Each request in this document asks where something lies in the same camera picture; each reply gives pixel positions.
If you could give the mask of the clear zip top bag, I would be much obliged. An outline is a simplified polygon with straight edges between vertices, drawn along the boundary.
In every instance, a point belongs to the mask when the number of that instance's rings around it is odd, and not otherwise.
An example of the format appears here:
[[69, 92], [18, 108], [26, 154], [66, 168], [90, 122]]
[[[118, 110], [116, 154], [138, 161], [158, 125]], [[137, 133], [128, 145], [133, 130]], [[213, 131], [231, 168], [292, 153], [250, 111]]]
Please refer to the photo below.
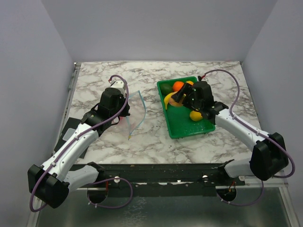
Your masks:
[[126, 126], [118, 124], [118, 129], [128, 140], [133, 136], [134, 131], [139, 129], [146, 117], [146, 105], [140, 90], [129, 95], [128, 104], [130, 106], [129, 123]]

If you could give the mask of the peach with green leaf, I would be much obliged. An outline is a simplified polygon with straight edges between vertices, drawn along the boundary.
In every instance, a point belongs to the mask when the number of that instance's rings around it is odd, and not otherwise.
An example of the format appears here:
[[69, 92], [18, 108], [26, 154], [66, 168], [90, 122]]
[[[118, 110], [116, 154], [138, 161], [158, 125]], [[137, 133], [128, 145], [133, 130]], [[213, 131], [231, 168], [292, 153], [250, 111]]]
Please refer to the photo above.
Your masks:
[[169, 99], [169, 104], [174, 107], [182, 107], [184, 99], [182, 98], [179, 102], [176, 102], [173, 98]]

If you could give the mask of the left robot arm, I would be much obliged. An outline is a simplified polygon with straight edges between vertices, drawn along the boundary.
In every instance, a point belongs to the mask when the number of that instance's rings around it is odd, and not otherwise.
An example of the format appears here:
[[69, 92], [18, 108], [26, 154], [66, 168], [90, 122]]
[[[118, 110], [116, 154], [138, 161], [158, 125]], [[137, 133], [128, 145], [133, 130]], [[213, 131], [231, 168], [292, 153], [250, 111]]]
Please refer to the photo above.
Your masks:
[[91, 162], [83, 168], [72, 171], [71, 167], [86, 148], [97, 140], [108, 128], [114, 125], [115, 118], [129, 115], [128, 86], [123, 82], [112, 84], [101, 95], [100, 102], [87, 112], [81, 122], [61, 146], [61, 148], [41, 166], [32, 165], [28, 172], [30, 210], [38, 212], [33, 206], [34, 197], [52, 208], [59, 207], [69, 193], [87, 184], [95, 187], [120, 177], [108, 177], [105, 170]]

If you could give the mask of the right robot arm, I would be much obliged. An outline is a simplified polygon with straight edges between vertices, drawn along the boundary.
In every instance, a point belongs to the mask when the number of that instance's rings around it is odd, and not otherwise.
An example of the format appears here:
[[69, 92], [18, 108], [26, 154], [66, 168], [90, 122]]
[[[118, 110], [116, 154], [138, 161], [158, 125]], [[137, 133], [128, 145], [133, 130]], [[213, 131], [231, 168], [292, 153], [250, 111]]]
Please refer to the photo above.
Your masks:
[[203, 119], [224, 128], [251, 150], [251, 158], [224, 164], [224, 170], [217, 174], [221, 184], [228, 185], [238, 176], [255, 176], [266, 181], [288, 166], [283, 137], [268, 134], [237, 117], [227, 105], [214, 100], [207, 82], [186, 83], [169, 101], [200, 112]]

